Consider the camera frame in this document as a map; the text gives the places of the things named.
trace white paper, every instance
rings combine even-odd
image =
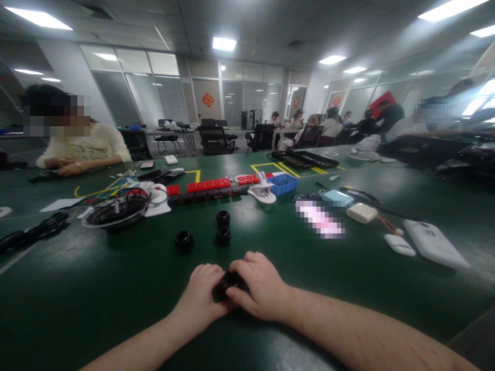
[[[83,198],[62,198],[60,200],[56,200],[54,203],[48,205],[44,209],[41,209],[40,212],[60,210],[66,207],[73,206],[76,203],[81,202],[82,200]]]
[[[88,208],[84,211],[84,213],[82,213],[82,214],[78,215],[78,216],[77,216],[77,218],[78,218],[78,219],[84,219],[84,218],[86,217],[86,215],[88,215],[88,214],[89,214],[91,211],[93,211],[93,210],[94,210],[94,207],[90,206],[90,207],[88,207]]]

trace hand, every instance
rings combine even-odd
[[[90,166],[87,162],[81,162],[79,164],[74,162],[74,163],[70,163],[70,164],[62,167],[58,171],[58,175],[60,175],[60,176],[72,176],[72,175],[85,173],[89,169],[90,169]]]
[[[290,286],[278,275],[272,263],[260,252],[246,252],[235,260],[230,271],[244,279],[251,294],[238,288],[227,289],[229,298],[253,316],[266,321],[282,321],[287,310]]]
[[[192,272],[184,293],[171,313],[183,322],[183,328],[191,336],[200,334],[236,307],[231,301],[213,302],[213,288],[220,283],[224,273],[218,265],[211,264],[198,265]]]

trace white phone holder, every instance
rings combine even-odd
[[[259,172],[256,176],[259,179],[259,183],[249,187],[247,192],[263,204],[272,204],[277,201],[277,196],[270,190],[273,187],[273,183],[267,182],[265,173]]]

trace blue basket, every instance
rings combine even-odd
[[[272,193],[275,196],[280,196],[284,193],[294,191],[298,187],[299,179],[289,174],[281,174],[273,178],[268,178],[267,182],[273,183],[271,188]]]

